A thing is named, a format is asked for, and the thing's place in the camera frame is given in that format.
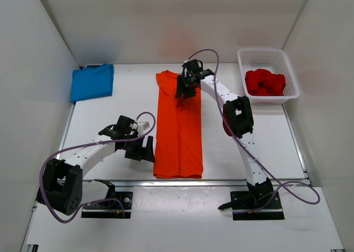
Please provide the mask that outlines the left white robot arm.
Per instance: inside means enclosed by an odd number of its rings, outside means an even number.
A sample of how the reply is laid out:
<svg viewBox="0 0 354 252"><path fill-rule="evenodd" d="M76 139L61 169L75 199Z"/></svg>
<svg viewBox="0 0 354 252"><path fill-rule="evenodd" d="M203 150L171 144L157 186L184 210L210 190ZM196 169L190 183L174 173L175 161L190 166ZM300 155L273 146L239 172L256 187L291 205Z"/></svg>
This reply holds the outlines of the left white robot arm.
<svg viewBox="0 0 354 252"><path fill-rule="evenodd" d="M86 205L98 204L104 209L124 213L113 183L102 178L84 182L85 176L105 158L122 150L127 159L154 162L153 136L156 123L121 115L115 124L98 132L90 143L68 147L59 153L74 151L66 159L53 153L43 163L39 174L36 200L47 207L61 223L74 219Z"/></svg>

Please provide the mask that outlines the orange t shirt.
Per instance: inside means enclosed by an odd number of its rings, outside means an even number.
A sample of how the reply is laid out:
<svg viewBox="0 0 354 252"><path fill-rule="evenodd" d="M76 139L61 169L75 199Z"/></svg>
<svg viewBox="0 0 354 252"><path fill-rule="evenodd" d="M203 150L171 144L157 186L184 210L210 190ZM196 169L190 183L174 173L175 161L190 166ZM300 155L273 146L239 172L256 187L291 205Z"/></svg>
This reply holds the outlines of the orange t shirt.
<svg viewBox="0 0 354 252"><path fill-rule="evenodd" d="M196 96L175 98L177 73L156 74L159 86L155 163L157 178L201 178L202 116L201 90Z"/></svg>

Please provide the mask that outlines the blue t shirt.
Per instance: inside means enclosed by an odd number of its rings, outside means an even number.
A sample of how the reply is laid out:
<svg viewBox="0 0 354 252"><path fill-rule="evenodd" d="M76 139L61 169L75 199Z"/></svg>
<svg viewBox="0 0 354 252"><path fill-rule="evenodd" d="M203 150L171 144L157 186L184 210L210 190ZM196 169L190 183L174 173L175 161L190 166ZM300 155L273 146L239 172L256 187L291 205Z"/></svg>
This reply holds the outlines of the blue t shirt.
<svg viewBox="0 0 354 252"><path fill-rule="evenodd" d="M74 70L72 72L70 102L111 96L113 83L114 66L112 64Z"/></svg>

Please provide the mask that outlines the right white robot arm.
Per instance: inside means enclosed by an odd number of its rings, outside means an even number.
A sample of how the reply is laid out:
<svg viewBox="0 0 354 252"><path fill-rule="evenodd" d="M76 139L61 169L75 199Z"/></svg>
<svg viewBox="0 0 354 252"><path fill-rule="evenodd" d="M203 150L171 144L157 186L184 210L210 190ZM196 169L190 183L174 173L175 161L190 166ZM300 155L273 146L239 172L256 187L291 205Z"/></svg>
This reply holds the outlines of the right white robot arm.
<svg viewBox="0 0 354 252"><path fill-rule="evenodd" d="M176 98L196 96L196 89L211 96L217 103L223 120L224 131L231 136L239 149L246 170L246 197L256 204L273 194L272 183L262 166L253 137L254 119L251 104L246 96L239 96L216 79L215 73L204 69L199 60L186 60L177 78Z"/></svg>

